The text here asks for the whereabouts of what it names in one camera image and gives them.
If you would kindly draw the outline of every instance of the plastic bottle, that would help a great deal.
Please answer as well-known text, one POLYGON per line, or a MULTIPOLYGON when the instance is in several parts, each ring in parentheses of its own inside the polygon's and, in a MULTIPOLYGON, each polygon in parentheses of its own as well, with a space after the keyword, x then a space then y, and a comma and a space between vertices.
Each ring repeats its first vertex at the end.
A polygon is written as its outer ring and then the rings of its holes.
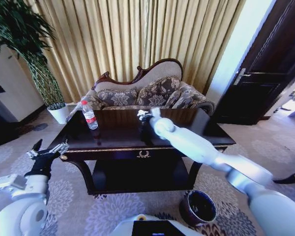
POLYGON ((83 100, 81 103, 83 105, 82 112, 88 123, 88 127, 90 129, 96 129, 98 124, 93 109, 89 106, 87 101, 83 100))

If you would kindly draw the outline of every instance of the dark wooden table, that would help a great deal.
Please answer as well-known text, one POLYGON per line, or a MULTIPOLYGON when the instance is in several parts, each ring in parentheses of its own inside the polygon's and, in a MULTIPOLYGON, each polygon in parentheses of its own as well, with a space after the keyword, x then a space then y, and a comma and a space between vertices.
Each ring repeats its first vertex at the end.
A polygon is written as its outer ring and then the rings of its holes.
MULTIPOLYGON (((201 164, 194 162, 188 173, 184 155, 149 125, 142 128, 138 110, 94 112, 99 128, 90 130, 78 111, 50 145, 68 139, 70 147, 61 160, 79 168, 88 194, 193 188, 201 164), (86 160, 97 160, 93 174, 86 160)), ((201 135, 220 151, 235 144, 202 109, 161 109, 161 116, 201 135)))

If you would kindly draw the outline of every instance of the gold trim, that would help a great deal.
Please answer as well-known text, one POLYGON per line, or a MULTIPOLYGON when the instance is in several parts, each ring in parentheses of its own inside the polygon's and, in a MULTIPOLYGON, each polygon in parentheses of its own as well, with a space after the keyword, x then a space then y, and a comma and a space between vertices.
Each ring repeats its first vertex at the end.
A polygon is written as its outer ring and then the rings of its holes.
MULTIPOLYGON (((217 145, 215 148, 226 148, 231 145, 217 145)), ((158 150, 158 149, 175 149, 174 147, 133 147, 133 148, 110 148, 110 149, 89 149, 89 150, 68 150, 67 152, 98 152, 98 151, 135 151, 135 150, 158 150)))
POLYGON ((139 155, 137 155, 138 158, 148 158, 148 157, 151 157, 149 155, 149 151, 146 152, 145 155, 142 155, 142 150, 139 152, 139 155))
POLYGON ((68 157, 67 157, 67 156, 65 156, 65 155, 61 155, 61 156, 60 156, 60 159, 62 159, 62 160, 67 160, 67 159, 68 159, 68 157))

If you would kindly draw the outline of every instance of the curtain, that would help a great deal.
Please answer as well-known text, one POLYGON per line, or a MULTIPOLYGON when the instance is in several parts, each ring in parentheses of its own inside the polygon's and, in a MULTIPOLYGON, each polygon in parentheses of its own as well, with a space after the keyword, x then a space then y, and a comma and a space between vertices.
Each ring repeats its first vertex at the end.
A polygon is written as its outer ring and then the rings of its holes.
POLYGON ((66 102, 106 71, 130 81, 164 58, 183 81, 207 89, 244 0, 25 0, 55 29, 45 52, 66 102))

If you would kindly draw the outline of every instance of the table top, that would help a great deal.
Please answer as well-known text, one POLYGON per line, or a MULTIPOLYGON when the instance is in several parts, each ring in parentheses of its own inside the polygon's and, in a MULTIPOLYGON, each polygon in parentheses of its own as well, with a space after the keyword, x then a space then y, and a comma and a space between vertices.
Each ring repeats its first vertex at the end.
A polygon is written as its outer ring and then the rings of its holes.
MULTIPOLYGON (((90 130, 81 111, 77 111, 62 129, 50 148, 68 139, 69 150, 164 148, 171 147, 148 126, 148 138, 142 138, 142 125, 138 110, 94 111, 98 128, 90 130)), ((161 116, 171 119, 175 125, 185 127, 209 140, 214 146, 229 146, 235 141, 202 109, 161 109, 161 116)))

